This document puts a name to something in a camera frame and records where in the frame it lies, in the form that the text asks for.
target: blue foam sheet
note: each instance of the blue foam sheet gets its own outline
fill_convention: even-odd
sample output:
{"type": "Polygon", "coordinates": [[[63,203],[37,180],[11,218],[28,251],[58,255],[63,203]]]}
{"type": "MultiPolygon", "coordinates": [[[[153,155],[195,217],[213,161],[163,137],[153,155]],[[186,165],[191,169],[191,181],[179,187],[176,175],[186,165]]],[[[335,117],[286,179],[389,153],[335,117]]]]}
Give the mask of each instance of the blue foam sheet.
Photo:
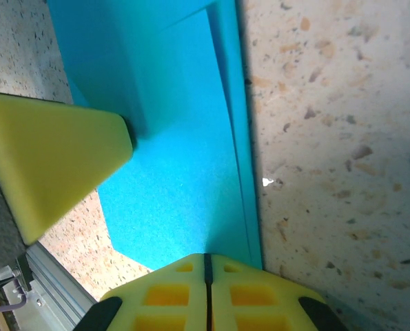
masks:
{"type": "Polygon", "coordinates": [[[234,4],[180,3],[49,1],[75,103],[136,136],[99,188],[108,230],[154,269],[193,252],[261,267],[234,4]]]}

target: white speck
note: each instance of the white speck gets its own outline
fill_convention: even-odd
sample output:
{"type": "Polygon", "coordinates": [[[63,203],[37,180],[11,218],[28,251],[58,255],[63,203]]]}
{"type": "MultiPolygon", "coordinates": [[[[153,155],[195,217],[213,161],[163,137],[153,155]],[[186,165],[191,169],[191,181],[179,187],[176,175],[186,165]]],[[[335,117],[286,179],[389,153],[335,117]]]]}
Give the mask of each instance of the white speck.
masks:
{"type": "Polygon", "coordinates": [[[263,186],[266,187],[269,184],[272,184],[274,181],[268,178],[263,178],[263,186]]]}

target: speckled countertop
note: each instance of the speckled countertop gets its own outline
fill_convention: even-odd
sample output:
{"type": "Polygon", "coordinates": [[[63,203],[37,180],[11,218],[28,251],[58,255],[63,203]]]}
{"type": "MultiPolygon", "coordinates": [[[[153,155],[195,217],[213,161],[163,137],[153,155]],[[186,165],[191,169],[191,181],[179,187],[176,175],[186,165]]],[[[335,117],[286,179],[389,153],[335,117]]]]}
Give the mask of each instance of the speckled countertop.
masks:
{"type": "MultiPolygon", "coordinates": [[[[266,268],[410,330],[410,0],[245,0],[266,268]]],[[[0,1],[0,92],[71,102],[47,5],[0,1]]],[[[41,242],[96,298],[148,270],[93,192],[41,242]]]]}

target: blue foam block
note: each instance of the blue foam block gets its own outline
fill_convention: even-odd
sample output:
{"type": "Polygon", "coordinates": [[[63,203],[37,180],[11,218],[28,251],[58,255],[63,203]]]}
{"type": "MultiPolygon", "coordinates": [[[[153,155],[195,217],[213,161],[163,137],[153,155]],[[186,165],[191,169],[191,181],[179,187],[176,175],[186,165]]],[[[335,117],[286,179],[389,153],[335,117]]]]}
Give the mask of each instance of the blue foam block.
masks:
{"type": "Polygon", "coordinates": [[[136,135],[99,188],[113,246],[154,269],[192,252],[261,267],[234,4],[180,3],[49,1],[75,103],[136,135]]]}

